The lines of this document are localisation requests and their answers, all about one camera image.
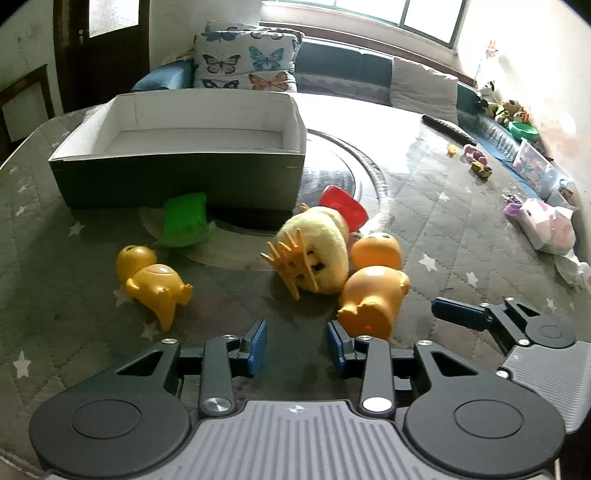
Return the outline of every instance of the white plastic bag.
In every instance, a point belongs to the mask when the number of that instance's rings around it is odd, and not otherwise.
[[[591,267],[587,262],[579,261],[578,257],[571,250],[566,255],[556,255],[554,257],[556,270],[566,283],[576,288],[583,288],[591,291]]]
[[[566,255],[575,241],[570,221],[572,214],[572,210],[552,207],[538,199],[527,199],[517,220],[536,250]]]

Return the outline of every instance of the window frame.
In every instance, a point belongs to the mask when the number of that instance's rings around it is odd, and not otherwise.
[[[456,24],[453,27],[452,37],[449,42],[445,42],[437,37],[433,37],[432,35],[429,35],[428,33],[422,32],[420,30],[417,30],[413,27],[409,27],[404,24],[404,21],[406,20],[406,16],[408,13],[408,7],[410,5],[411,0],[405,0],[404,8],[402,10],[402,15],[400,16],[400,23],[399,24],[397,24],[396,22],[392,22],[390,20],[386,20],[385,18],[375,17],[373,15],[363,14],[360,12],[356,12],[354,10],[349,10],[347,8],[337,7],[336,6],[337,0],[333,0],[332,5],[320,4],[318,2],[314,2],[314,0],[275,0],[275,1],[282,3],[282,4],[311,5],[313,7],[320,7],[320,8],[326,8],[328,10],[333,10],[333,11],[337,11],[337,12],[344,12],[344,13],[356,15],[356,16],[362,17],[362,18],[369,18],[371,20],[385,23],[387,25],[391,25],[393,27],[397,27],[402,30],[406,30],[408,32],[414,33],[415,35],[419,35],[420,37],[431,40],[431,41],[438,43],[440,45],[443,45],[444,47],[447,47],[451,50],[454,49],[454,47],[456,45],[457,38],[460,33],[460,28],[462,26],[462,21],[464,19],[464,15],[466,13],[466,7],[467,7],[467,3],[468,3],[468,0],[462,0],[462,4],[460,6],[460,11],[457,14]]]

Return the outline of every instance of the door window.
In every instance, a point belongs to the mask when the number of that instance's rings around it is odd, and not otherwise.
[[[90,37],[139,24],[139,0],[89,0]]]

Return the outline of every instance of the toy car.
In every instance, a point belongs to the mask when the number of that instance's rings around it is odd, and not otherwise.
[[[492,168],[488,165],[483,165],[479,161],[473,161],[471,168],[476,172],[476,175],[482,179],[487,179],[492,175]]]

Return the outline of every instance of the black remote control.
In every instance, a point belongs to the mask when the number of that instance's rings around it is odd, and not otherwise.
[[[464,130],[461,128],[451,124],[450,122],[446,122],[444,120],[439,120],[431,115],[423,115],[423,123],[428,125],[439,133],[447,135],[453,141],[458,142],[462,145],[473,145],[474,147],[477,145],[476,140],[474,140],[470,135],[468,135]]]

